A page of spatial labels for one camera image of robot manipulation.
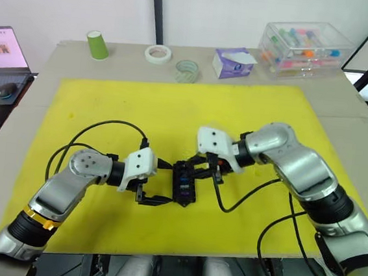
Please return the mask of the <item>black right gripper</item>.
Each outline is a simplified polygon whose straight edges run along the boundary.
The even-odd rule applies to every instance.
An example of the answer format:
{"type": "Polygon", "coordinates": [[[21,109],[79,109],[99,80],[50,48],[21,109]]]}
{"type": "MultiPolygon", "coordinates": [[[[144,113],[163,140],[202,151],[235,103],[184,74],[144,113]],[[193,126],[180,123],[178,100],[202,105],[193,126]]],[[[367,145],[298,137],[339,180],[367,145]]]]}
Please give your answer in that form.
{"type": "Polygon", "coordinates": [[[191,176],[194,179],[211,179],[215,177],[217,184],[223,184],[223,177],[233,172],[227,160],[218,157],[217,154],[207,153],[206,156],[195,154],[187,159],[186,162],[193,167],[191,176]],[[206,164],[208,164],[206,168],[195,168],[195,166],[206,164]]]}

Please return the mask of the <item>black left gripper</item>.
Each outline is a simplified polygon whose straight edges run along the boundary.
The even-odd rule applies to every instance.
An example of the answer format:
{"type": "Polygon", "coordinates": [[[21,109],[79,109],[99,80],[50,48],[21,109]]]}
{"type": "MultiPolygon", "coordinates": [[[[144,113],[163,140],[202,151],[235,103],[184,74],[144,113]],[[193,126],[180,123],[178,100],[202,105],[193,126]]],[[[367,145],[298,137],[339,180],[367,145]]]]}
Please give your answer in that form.
{"type": "MultiPolygon", "coordinates": [[[[159,158],[157,168],[173,170],[174,165],[159,158]]],[[[146,184],[147,182],[148,178],[146,177],[144,179],[132,179],[127,184],[127,191],[131,191],[136,194],[135,201],[138,202],[138,204],[156,207],[173,201],[172,198],[161,195],[154,195],[152,197],[147,197],[145,195],[145,192],[143,191],[143,185],[146,184]]]]}

